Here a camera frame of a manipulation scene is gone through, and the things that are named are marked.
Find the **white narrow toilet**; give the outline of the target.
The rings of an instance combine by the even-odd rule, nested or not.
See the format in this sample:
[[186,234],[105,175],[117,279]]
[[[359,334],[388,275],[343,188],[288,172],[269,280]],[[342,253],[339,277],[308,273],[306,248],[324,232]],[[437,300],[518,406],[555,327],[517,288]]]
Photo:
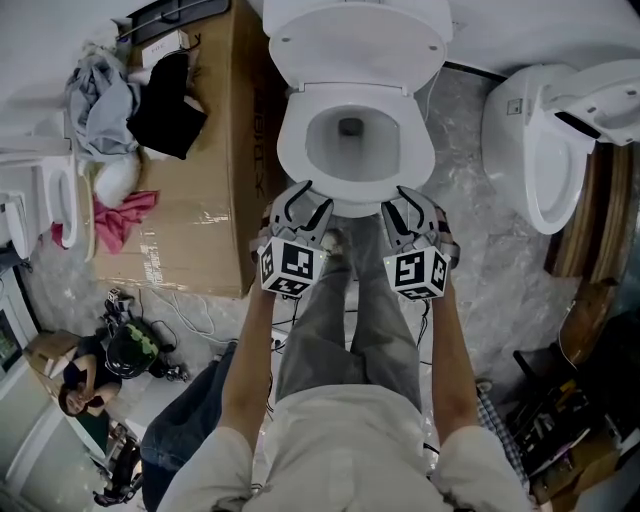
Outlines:
[[21,194],[0,192],[0,206],[4,213],[12,244],[21,259],[30,257],[33,250],[28,209]]

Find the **plaid cloth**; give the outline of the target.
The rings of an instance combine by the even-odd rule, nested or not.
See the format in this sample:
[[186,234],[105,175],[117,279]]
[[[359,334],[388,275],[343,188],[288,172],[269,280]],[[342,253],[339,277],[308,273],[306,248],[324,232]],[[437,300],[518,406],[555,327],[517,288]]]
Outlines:
[[505,423],[499,416],[495,406],[489,398],[489,392],[492,389],[492,383],[486,379],[476,380],[476,394],[477,394],[477,409],[479,423],[481,426],[489,429],[500,440],[506,458],[510,465],[517,474],[521,484],[525,491],[530,493],[531,487],[529,478],[526,475],[524,466],[522,464],[519,448],[508,431]]

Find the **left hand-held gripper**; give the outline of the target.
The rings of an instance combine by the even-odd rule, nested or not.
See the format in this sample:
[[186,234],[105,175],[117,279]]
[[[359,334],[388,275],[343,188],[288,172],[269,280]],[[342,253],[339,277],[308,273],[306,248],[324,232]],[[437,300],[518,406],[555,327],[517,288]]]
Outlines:
[[[257,246],[257,267],[261,288],[299,299],[319,280],[326,255],[310,244],[320,244],[333,213],[334,201],[326,199],[305,226],[295,223],[292,205],[312,186],[311,180],[296,182],[272,204],[272,232],[278,233]],[[299,228],[299,237],[295,234]]]

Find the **small cardboard box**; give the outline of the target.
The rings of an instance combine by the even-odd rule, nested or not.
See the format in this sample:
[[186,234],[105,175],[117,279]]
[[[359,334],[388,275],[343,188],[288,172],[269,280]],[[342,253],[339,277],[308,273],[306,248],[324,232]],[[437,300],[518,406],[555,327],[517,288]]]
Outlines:
[[53,380],[72,360],[80,337],[65,330],[39,333],[23,356],[39,377]]

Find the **person's left hand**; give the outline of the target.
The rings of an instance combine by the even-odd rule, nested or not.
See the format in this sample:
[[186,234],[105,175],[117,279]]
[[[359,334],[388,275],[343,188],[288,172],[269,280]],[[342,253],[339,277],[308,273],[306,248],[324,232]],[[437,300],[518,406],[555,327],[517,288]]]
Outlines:
[[272,237],[270,220],[272,207],[273,202],[270,201],[262,214],[258,233],[256,237],[250,241],[249,248],[251,252],[257,252],[260,247],[266,246]]

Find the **small white box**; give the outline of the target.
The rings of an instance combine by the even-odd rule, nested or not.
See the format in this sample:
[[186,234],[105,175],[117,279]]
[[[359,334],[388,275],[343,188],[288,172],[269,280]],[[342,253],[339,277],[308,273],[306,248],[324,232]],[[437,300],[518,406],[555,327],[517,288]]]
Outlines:
[[163,36],[156,42],[146,46],[141,53],[142,66],[145,69],[151,69],[159,60],[170,53],[182,50],[184,48],[185,34],[181,30]]

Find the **white toilet with tank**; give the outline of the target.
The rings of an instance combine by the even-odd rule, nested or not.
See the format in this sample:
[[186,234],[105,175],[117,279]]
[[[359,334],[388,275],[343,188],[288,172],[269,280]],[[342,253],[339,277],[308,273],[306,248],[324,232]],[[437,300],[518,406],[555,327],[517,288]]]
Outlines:
[[435,149],[416,99],[424,86],[414,93],[354,83],[288,86],[279,161],[292,180],[311,180],[318,198],[332,199],[336,215],[368,216],[395,199],[398,186],[416,189],[431,177]]

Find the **person's grey trousers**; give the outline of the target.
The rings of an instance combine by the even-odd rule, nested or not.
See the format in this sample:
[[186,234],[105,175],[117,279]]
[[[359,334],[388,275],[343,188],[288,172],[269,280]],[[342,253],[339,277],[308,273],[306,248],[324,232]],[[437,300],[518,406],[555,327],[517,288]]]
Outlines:
[[387,281],[388,243],[377,215],[338,225],[328,258],[288,336],[278,401],[321,386],[376,385],[421,408],[419,352]]

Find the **grey clothes pile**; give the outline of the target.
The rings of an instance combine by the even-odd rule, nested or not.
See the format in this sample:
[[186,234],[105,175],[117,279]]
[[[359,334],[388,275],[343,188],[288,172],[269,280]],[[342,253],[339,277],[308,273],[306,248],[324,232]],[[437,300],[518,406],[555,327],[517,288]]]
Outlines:
[[83,56],[64,94],[81,157],[104,163],[137,149],[127,123],[139,109],[141,87],[128,80],[126,67],[113,54],[97,50]]

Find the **large pink cloth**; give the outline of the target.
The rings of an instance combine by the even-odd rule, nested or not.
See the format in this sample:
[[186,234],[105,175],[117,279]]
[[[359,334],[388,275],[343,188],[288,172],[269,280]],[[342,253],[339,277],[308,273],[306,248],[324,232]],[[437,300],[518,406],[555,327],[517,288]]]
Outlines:
[[158,191],[137,191],[127,196],[120,206],[110,208],[94,196],[95,231],[110,254],[118,254],[123,249],[131,229],[142,223],[155,208],[158,198]]

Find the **white round toilet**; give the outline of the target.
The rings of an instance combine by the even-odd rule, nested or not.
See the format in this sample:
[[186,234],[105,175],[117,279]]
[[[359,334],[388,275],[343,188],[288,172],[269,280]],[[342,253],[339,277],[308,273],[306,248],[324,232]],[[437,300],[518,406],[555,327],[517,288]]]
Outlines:
[[38,161],[44,180],[44,201],[49,220],[61,226],[60,243],[72,248],[79,237],[79,200],[77,159],[66,115],[62,110],[51,113],[38,123],[35,136],[55,139],[55,149],[46,149]]

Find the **white fluffy bundle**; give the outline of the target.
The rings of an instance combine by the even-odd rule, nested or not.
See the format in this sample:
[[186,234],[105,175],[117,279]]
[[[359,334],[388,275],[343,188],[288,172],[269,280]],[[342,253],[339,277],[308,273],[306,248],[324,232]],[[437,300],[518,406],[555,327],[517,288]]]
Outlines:
[[97,200],[107,208],[120,207],[136,189],[140,175],[140,161],[136,153],[112,161],[98,172],[94,182]]

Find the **person's right forearm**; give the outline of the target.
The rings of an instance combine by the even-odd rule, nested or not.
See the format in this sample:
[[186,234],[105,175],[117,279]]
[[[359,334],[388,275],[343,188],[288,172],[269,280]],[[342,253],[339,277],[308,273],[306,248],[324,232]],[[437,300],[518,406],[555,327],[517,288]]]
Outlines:
[[432,302],[432,402],[441,445],[456,431],[478,425],[477,392],[451,278]]

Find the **person's right hand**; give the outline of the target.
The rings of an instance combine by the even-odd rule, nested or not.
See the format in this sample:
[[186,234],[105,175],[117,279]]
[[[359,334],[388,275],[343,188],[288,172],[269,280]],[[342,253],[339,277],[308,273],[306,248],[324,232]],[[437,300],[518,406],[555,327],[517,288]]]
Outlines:
[[449,255],[451,258],[450,264],[455,269],[460,261],[461,248],[459,244],[454,240],[451,233],[446,212],[438,205],[435,206],[435,212],[438,220],[438,232],[440,240],[440,251],[443,254]]

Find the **white egg-shaped smart toilet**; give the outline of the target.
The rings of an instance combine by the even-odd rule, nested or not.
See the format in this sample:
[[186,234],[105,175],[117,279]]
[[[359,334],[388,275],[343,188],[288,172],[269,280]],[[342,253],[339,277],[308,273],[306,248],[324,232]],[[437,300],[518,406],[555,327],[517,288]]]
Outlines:
[[536,231],[560,231],[575,211],[593,138],[546,107],[544,89],[577,72],[565,64],[523,68],[489,93],[483,110],[484,171]]

